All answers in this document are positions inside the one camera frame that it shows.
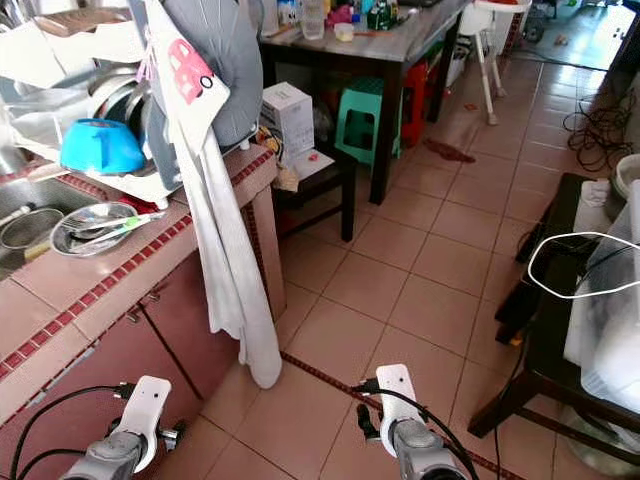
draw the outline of stainless steel plate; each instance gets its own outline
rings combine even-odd
[[[137,215],[136,209],[131,205],[120,202],[96,203],[95,205],[80,208],[79,210],[76,210],[64,217],[53,228],[50,237],[51,248],[62,255],[68,255],[71,257],[91,257],[93,255],[104,253],[118,245],[122,240],[128,237],[131,232],[126,232],[122,235],[118,235],[117,237],[105,240],[104,242],[97,243],[92,247],[82,249],[81,253],[78,253],[73,252],[72,249],[81,246],[83,243],[86,243],[87,240],[97,238],[98,236],[109,233],[120,227],[103,228],[94,231],[91,237],[83,235],[82,238],[80,238],[78,235],[75,235],[70,228],[65,226],[65,220],[72,219],[80,223],[93,224],[117,218],[130,217],[133,215]]]

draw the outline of black cable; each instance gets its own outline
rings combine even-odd
[[[473,462],[471,461],[471,457],[469,457],[467,450],[462,446],[462,443],[460,443],[460,440],[458,440],[458,438],[453,434],[453,432],[449,430],[449,428],[444,424],[444,422],[442,422],[442,420],[436,417],[433,413],[431,413],[429,410],[427,410],[425,407],[420,405],[415,400],[399,392],[396,392],[395,390],[387,390],[386,388],[371,388],[371,389],[367,389],[367,393],[370,393],[371,395],[391,395],[393,397],[397,397],[400,400],[404,400],[412,407],[416,408],[422,415],[427,417],[429,420],[433,420],[433,423],[435,423],[438,427],[440,427],[440,429],[445,433],[445,435],[447,435],[447,437],[449,437],[449,439],[453,443],[455,450],[453,448],[451,448],[450,450],[460,459],[460,461],[466,467],[466,469],[469,470],[472,480],[479,480],[478,474],[476,473],[476,469],[473,466]]]
[[[640,247],[640,242],[635,243],[634,244],[636,247]],[[632,249],[633,247],[631,245],[626,245],[622,248],[619,248],[618,250],[614,250],[613,252],[608,253],[607,255],[605,255],[602,258],[599,258],[596,262],[594,262],[593,265],[591,265],[589,268],[587,268],[587,271],[584,272],[584,275],[582,276],[582,278],[580,279],[580,281],[576,284],[576,288],[574,291],[574,295],[578,292],[578,290],[580,289],[580,287],[582,286],[582,284],[587,280],[587,278],[589,278],[589,275],[591,275],[591,272],[593,272],[597,267],[599,267],[600,265],[602,265],[604,262],[606,262],[607,260],[620,255],[621,253],[626,252],[627,250]]]
[[[9,475],[10,480],[18,480],[18,463],[20,462],[20,455],[22,454],[22,448],[24,447],[24,442],[27,439],[27,434],[29,433],[29,430],[31,430],[31,427],[36,422],[36,420],[38,420],[38,418],[40,418],[42,415],[47,413],[56,405],[59,405],[62,402],[69,400],[70,398],[77,397],[78,395],[83,395],[85,393],[90,393],[90,392],[104,391],[104,390],[111,391],[111,392],[118,392],[120,391],[121,388],[122,386],[120,385],[116,385],[116,386],[98,385],[95,387],[82,388],[80,390],[76,390],[75,392],[67,393],[66,395],[63,395],[62,397],[55,399],[50,404],[38,410],[35,413],[35,415],[29,419],[29,421],[27,422],[27,424],[24,426],[22,430],[22,434],[20,434],[20,439],[18,440],[18,444],[16,445],[16,450],[15,450],[15,453],[13,454],[13,461],[11,463],[11,473]]]
[[[520,347],[520,353],[518,354],[518,360],[516,360],[516,364],[513,367],[513,370],[511,371],[511,375],[509,375],[509,379],[507,380],[507,383],[505,384],[505,386],[502,389],[502,392],[500,392],[500,396],[498,397],[498,404],[496,405],[496,417],[500,417],[500,408],[502,407],[502,400],[504,399],[504,397],[507,395],[507,393],[509,393],[509,389],[511,388],[511,382],[513,381],[513,379],[515,378],[516,374],[518,373],[518,369],[520,368],[520,365],[522,364],[522,360],[524,360],[524,352],[525,349],[527,347],[527,339],[528,339],[528,329],[525,328],[522,331],[522,346]],[[500,460],[500,441],[498,439],[498,423],[496,423],[496,427],[493,429],[493,443],[494,443],[494,447],[496,449],[496,464],[498,466],[498,471],[496,472],[496,479],[500,480],[500,473],[502,472],[502,462]]]
[[[625,155],[633,153],[633,142],[625,142],[627,124],[636,104],[633,88],[609,107],[599,107],[586,112],[582,102],[597,99],[601,93],[583,97],[579,102],[578,111],[567,115],[562,126],[572,132],[567,145],[576,152],[578,163],[588,172],[599,172],[608,167],[613,169],[615,163]],[[594,158],[587,159],[586,155],[596,152]]]
[[[25,465],[20,475],[18,475],[18,480],[24,480],[27,474],[29,473],[29,471],[36,465],[36,463],[38,463],[40,460],[44,460],[47,457],[50,457],[52,455],[84,456],[85,453],[87,452],[83,450],[73,450],[71,448],[54,448],[53,450],[47,450],[45,452],[42,452],[40,455],[33,457],[31,461]]]

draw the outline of white cardboard box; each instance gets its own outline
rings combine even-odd
[[[262,92],[260,122],[282,139],[283,160],[313,148],[311,97],[287,82]]]

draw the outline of green plastic stool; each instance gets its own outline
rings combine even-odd
[[[360,77],[342,93],[335,147],[355,157],[358,162],[373,165],[378,142],[378,126],[382,109],[384,82],[379,78]],[[400,156],[402,102],[392,153]]]

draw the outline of strainer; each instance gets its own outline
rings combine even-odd
[[[47,235],[64,217],[60,210],[41,208],[16,218],[4,227],[0,233],[0,243],[11,250],[20,250],[36,245],[46,239]]]

